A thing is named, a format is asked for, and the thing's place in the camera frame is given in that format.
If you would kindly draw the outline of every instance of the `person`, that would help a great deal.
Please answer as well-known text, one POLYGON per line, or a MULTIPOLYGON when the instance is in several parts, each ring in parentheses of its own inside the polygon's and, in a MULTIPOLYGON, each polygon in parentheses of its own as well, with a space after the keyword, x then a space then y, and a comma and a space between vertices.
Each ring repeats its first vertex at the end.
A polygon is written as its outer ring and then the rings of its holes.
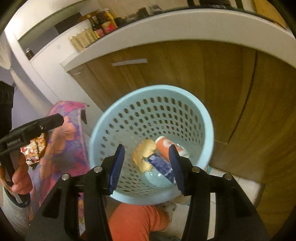
MULTIPOLYGON (((19 168, 15 171, 13 186, 6 184, 4 169, 0 166, 0 180, 3 184, 3 212, 14 229, 24 237, 29 229, 30 203, 18 204, 13 192, 28 194, 32 180, 23 153, 18 155, 19 168)), ((108 223, 113 241, 148 241, 150 232, 164 231, 168 228, 176 205, 166 203, 158 206, 137 206, 121 203, 110 217, 108 223)))

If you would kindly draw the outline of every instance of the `metal screw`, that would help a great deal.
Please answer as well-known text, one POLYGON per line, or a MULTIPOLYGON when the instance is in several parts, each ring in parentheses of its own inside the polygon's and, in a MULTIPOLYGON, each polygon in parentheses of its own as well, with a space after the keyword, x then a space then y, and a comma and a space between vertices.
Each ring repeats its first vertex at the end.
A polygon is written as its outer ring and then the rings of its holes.
POLYGON ((193 172, 195 172, 195 173, 199 173, 200 172, 200 168, 199 167, 193 167, 191 170, 193 172))
POLYGON ((224 176, 224 178, 225 178, 226 180, 230 181, 230 180, 232 179, 232 176, 231 176, 230 174, 226 174, 226 175, 224 176))
POLYGON ((67 174, 67 173, 62 175, 62 179, 63 179, 64 181, 65 181, 65 180, 68 180, 69 177, 70 177, 70 175, 67 174))
POLYGON ((99 173, 99 172, 101 172, 102 170, 103 170, 103 168, 100 167, 100 166, 97 166, 97 167, 94 168, 94 172, 96 172, 96 173, 99 173))

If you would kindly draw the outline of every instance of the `light blue plastic basket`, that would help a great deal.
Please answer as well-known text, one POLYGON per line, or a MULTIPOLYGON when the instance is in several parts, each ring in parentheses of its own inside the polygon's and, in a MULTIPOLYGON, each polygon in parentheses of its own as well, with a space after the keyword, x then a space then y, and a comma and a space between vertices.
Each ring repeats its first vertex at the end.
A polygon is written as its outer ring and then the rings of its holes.
POLYGON ((214 146, 213 124, 204 105, 191 93, 170 85, 141 88, 120 98, 101 116, 91 135, 90 167, 114 155, 119 144, 126 150, 112 198, 154 205, 181 194, 177 185, 153 186, 132 161, 133 151, 143 140, 155 141, 159 136, 183 146, 194 166, 207 169, 214 146))

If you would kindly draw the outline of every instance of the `cabinet door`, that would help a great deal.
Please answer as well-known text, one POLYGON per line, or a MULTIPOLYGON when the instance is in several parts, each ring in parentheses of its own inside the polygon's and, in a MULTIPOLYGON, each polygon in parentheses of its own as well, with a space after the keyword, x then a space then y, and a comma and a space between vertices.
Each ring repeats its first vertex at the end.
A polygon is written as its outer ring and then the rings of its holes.
POLYGON ((103 111, 141 87, 167 84, 183 88, 206 106, 214 124, 215 139, 227 143, 242 112, 254 64, 255 50, 246 47, 210 41, 173 41, 136 46, 87 62, 100 86, 95 93, 86 89, 85 82, 76 80, 103 111), (112 66, 140 58, 148 63, 112 66))
POLYGON ((296 204, 296 69, 257 53, 252 87, 229 143, 212 165, 265 184, 257 211, 273 236, 296 204))

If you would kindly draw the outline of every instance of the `blue package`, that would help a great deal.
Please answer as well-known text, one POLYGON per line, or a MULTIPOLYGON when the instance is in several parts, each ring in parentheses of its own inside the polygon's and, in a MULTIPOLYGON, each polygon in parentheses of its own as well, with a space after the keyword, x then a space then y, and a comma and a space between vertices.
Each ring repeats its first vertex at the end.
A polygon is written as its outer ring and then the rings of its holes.
POLYGON ((173 169, 170 163, 161 154, 152 154, 146 159, 147 162, 151 163, 162 175, 170 180, 171 183, 175 182, 173 169))

